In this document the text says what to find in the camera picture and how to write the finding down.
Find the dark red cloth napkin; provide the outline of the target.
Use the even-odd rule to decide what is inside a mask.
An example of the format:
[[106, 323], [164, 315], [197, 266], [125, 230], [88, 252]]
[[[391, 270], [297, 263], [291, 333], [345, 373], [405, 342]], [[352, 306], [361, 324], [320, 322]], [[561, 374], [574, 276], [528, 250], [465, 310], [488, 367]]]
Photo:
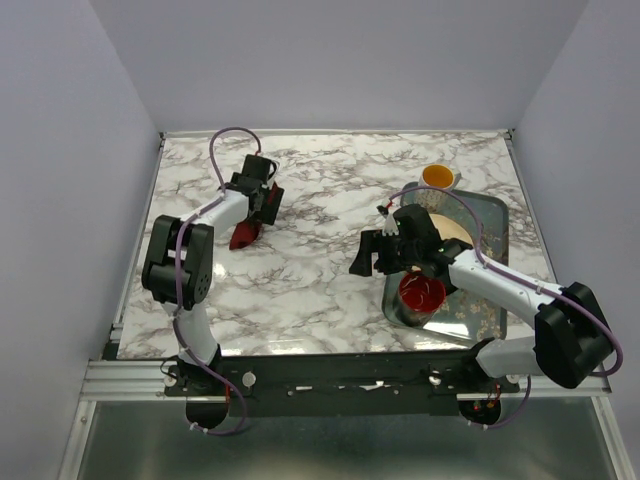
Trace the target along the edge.
[[240, 250], [251, 245], [260, 235], [265, 224], [249, 221], [248, 218], [238, 223], [229, 243], [230, 250]]

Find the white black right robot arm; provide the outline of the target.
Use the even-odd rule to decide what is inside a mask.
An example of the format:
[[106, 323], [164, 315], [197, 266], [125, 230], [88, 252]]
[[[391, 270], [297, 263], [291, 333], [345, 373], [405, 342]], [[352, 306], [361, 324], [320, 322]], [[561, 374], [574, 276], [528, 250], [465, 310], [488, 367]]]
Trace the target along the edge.
[[417, 267], [441, 281], [448, 290], [479, 295], [524, 320], [529, 337], [483, 341], [474, 358], [460, 367], [460, 379], [480, 392], [507, 375], [544, 375], [557, 385], [574, 389], [598, 373], [610, 355], [620, 353], [619, 342], [603, 319], [593, 293], [584, 285], [569, 287], [535, 281], [482, 256], [460, 239], [438, 235], [386, 235], [364, 230], [353, 275], [394, 274]]

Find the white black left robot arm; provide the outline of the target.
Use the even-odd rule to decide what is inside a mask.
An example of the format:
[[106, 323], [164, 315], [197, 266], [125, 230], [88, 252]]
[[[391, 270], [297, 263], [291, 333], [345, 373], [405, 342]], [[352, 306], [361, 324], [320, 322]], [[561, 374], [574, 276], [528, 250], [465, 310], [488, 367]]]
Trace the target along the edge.
[[231, 250], [250, 246], [275, 222], [283, 195], [274, 173], [235, 173], [210, 203], [183, 219], [161, 215], [153, 224], [142, 286], [172, 319], [180, 347], [177, 379], [201, 395], [232, 389], [217, 366], [221, 349], [204, 306], [213, 286], [215, 240], [231, 231]]

